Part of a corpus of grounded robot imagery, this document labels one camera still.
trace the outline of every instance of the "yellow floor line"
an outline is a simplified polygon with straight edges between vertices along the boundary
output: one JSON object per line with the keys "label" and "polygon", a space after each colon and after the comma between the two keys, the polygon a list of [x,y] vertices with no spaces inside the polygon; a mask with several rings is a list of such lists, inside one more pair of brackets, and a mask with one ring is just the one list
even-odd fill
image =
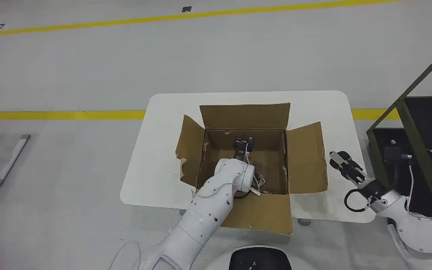
{"label": "yellow floor line", "polygon": [[29,32],[47,32],[47,31],[90,28],[90,27],[100,27],[100,26],[115,26],[120,24],[143,24],[147,22],[164,22],[164,21],[175,21],[175,20],[187,20],[187,19],[194,19],[194,18],[240,15],[240,14],[255,14],[255,13],[277,12],[277,11],[326,9],[330,7],[347,7],[347,6],[355,6],[355,5],[370,5],[370,4],[399,2],[399,1],[400,0],[343,0],[343,1],[331,1],[331,2],[320,2],[320,3],[302,3],[302,4],[295,4],[295,5],[278,5],[274,7],[247,7],[247,8],[219,10],[219,11],[183,13],[178,15],[132,18],[132,19],[107,21],[107,22],[85,22],[80,24],[64,24],[58,26],[43,26],[43,27],[34,27],[34,28],[0,30],[0,35],[22,34],[22,33],[29,33]]}
{"label": "yellow floor line", "polygon": [[1,120],[142,120],[146,111],[2,111]]}
{"label": "yellow floor line", "polygon": [[[385,109],[352,109],[354,120],[376,120]],[[142,120],[146,111],[0,111],[0,120]],[[396,110],[386,120],[398,120]]]}

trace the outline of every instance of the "green metal frame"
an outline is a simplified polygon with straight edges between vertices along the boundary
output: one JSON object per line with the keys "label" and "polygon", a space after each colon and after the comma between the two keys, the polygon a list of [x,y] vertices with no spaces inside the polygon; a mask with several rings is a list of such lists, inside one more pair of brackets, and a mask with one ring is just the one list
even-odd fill
{"label": "green metal frame", "polygon": [[410,144],[414,151],[414,155],[420,165],[420,168],[425,176],[426,182],[429,189],[432,192],[432,159],[426,150],[423,139],[421,138],[420,132],[417,129],[415,122],[408,110],[405,103],[405,98],[410,94],[414,88],[416,88],[430,73],[432,72],[432,64],[396,99],[396,101],[390,105],[390,107],[378,118],[375,123],[366,131],[369,139],[369,147],[371,150],[371,161],[373,170],[376,174],[377,179],[380,180],[386,186],[389,186],[389,179],[387,172],[385,171],[385,164],[381,158],[381,152],[379,151],[378,144],[375,138],[373,130],[384,120],[384,118],[392,112],[394,109],[398,110],[402,124],[404,125],[405,132],[410,140]]}

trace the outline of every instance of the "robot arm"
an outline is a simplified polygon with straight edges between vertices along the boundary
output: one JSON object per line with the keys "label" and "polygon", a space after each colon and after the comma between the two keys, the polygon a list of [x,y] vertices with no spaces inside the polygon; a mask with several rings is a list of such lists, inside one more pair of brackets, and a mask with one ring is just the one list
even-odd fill
{"label": "robot arm", "polygon": [[[330,158],[330,165],[356,185],[356,189],[345,197],[348,209],[361,212],[370,206],[378,216],[394,220],[397,234],[405,245],[421,253],[432,253],[432,219],[407,211],[405,196],[393,189],[389,190],[375,178],[368,177],[347,152],[330,152]],[[348,206],[348,197],[353,192],[359,192],[368,200],[365,208],[352,209]]]}
{"label": "robot arm", "polygon": [[189,270],[204,245],[233,207],[236,191],[249,192],[254,166],[237,159],[221,159],[215,176],[195,194],[179,223],[170,231],[144,270]]}

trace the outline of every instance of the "white table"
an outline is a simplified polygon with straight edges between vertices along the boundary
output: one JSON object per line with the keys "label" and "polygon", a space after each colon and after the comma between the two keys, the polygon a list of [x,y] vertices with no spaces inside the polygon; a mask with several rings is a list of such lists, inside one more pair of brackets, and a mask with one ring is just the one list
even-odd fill
{"label": "white table", "polygon": [[[203,126],[199,105],[291,103],[288,129],[321,122],[326,157],[329,151],[346,151],[365,167],[347,96],[336,90],[285,92],[233,92],[199,94],[157,94],[150,99],[129,168],[121,189],[121,201],[142,205],[186,209],[193,187],[180,181],[180,161],[175,149],[183,115]],[[368,209],[353,213],[344,206],[346,193],[355,188],[338,171],[327,166],[329,187],[315,194],[291,194],[292,216],[368,223],[375,214]],[[362,208],[366,200],[358,194],[350,197],[353,208]]]}

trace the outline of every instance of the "cardboard box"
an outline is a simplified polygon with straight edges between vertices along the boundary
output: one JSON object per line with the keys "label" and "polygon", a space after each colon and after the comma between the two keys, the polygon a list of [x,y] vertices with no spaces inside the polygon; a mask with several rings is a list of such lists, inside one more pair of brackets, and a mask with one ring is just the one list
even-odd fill
{"label": "cardboard box", "polygon": [[327,189],[321,123],[286,130],[290,104],[202,105],[204,128],[187,115],[175,151],[180,180],[196,188],[213,176],[221,158],[232,158],[237,137],[254,140],[250,162],[266,182],[261,196],[234,201],[222,226],[292,233],[290,194]]}

